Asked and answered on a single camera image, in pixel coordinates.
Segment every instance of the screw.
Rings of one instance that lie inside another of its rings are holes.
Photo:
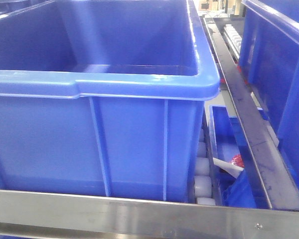
[[[255,228],[257,228],[258,230],[260,230],[261,228],[263,228],[263,225],[257,223],[257,224],[255,225]]]

